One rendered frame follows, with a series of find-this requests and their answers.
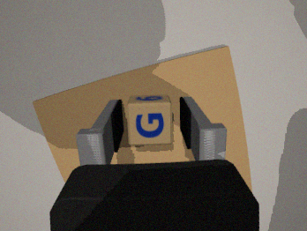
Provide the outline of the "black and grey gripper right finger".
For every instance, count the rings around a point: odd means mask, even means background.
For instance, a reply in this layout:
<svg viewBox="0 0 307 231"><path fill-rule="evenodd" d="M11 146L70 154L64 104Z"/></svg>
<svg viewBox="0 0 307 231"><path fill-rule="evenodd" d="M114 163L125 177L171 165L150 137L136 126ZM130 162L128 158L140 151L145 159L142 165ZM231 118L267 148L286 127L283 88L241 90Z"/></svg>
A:
<svg viewBox="0 0 307 231"><path fill-rule="evenodd" d="M211 123L191 96L180 97L180 130L195 160L225 160L226 127Z"/></svg>

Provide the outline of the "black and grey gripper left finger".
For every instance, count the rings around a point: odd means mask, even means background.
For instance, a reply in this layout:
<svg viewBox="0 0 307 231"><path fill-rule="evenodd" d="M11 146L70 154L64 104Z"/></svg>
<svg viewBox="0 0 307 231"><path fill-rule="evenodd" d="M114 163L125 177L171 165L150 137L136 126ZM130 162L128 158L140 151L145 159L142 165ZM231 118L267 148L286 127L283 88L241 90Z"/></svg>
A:
<svg viewBox="0 0 307 231"><path fill-rule="evenodd" d="M124 133L122 100L110 100L91 129L76 135L80 166L110 164Z"/></svg>

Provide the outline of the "tan flat mat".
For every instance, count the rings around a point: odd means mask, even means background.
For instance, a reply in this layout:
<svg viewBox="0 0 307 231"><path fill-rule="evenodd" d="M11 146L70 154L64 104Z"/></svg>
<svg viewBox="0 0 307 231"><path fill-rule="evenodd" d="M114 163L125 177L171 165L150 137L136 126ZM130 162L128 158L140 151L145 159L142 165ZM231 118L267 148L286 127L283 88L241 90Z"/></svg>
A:
<svg viewBox="0 0 307 231"><path fill-rule="evenodd" d="M127 103L132 95L167 94L172 103L170 145L130 145ZM122 100L124 133L110 164L195 160L180 130L180 97L191 96L212 123L227 129L226 159L252 192L248 148L229 46L127 71L33 101L50 151L66 183L78 166L76 135L91 129L110 100Z"/></svg>

